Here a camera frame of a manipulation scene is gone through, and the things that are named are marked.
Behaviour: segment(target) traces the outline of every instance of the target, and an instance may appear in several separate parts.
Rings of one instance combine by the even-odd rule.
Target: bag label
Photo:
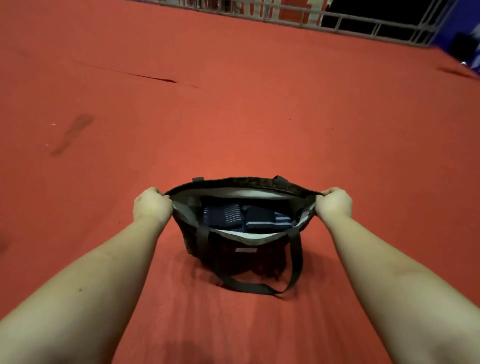
[[[256,253],[257,248],[237,248],[235,249],[236,253]]]

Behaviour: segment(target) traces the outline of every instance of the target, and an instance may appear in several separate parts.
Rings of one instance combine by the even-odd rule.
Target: folded cloth
[[[242,228],[243,215],[240,205],[204,206],[201,225],[223,230]]]
[[[292,219],[287,215],[255,206],[244,206],[243,209],[246,209],[245,229],[247,232],[268,234],[293,227]]]

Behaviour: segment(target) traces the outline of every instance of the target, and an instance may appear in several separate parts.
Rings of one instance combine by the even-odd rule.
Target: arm
[[[435,273],[351,219],[339,188],[317,197],[352,287],[394,363],[480,362],[480,310]]]
[[[0,363],[105,363],[137,305],[173,211],[156,188],[134,222],[54,276],[0,322]]]

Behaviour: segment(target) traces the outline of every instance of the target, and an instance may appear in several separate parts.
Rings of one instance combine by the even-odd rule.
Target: red carpet
[[[4,1],[0,317],[127,226],[143,189],[198,176],[341,186],[480,304],[480,83],[457,72],[435,49],[136,2]],[[172,220],[116,363],[387,363],[326,229],[302,236],[282,301],[211,284]]]

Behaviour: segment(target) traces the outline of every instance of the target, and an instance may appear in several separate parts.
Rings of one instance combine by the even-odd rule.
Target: forearm
[[[470,350],[474,346],[468,345],[470,351],[460,348],[480,328],[474,304],[352,219],[337,217],[325,224],[355,293],[394,362],[468,363],[475,358],[477,353]]]
[[[6,346],[28,343],[36,362],[42,355],[45,362],[52,356],[62,362],[111,359],[165,224],[139,219],[53,277],[0,323],[0,351],[6,355]]]

